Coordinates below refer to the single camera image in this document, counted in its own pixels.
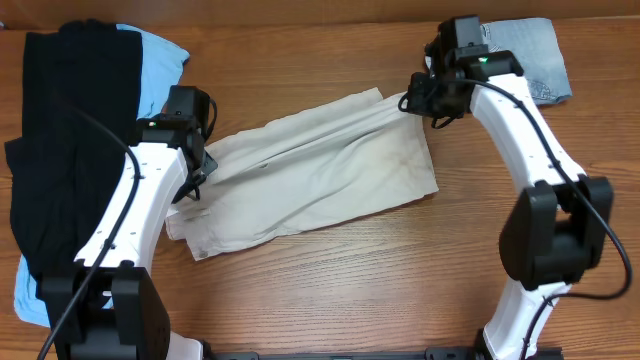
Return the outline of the beige khaki shorts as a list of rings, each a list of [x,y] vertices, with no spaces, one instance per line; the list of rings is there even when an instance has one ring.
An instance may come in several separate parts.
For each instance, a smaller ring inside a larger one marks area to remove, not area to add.
[[[218,167],[172,206],[169,238],[202,260],[438,192],[422,119],[399,99],[371,88],[208,145]]]

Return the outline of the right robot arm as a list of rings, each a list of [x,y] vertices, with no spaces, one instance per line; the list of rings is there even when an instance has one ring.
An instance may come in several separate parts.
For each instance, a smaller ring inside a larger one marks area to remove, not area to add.
[[[411,77],[401,111],[435,129],[465,114],[489,133],[509,173],[516,203],[499,237],[508,279],[495,314],[469,359],[559,359],[537,339],[560,298],[600,261],[613,190],[564,151],[534,103],[510,51],[490,51],[476,16],[442,22],[425,47],[427,70]]]

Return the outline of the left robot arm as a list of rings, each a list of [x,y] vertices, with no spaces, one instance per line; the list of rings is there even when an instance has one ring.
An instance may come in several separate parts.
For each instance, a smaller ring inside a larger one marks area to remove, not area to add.
[[[50,333],[38,354],[60,359],[210,359],[210,345],[171,329],[151,276],[171,205],[197,201],[217,163],[205,151],[217,119],[215,101],[174,85],[164,112],[137,121],[118,185],[72,267],[42,277]]]

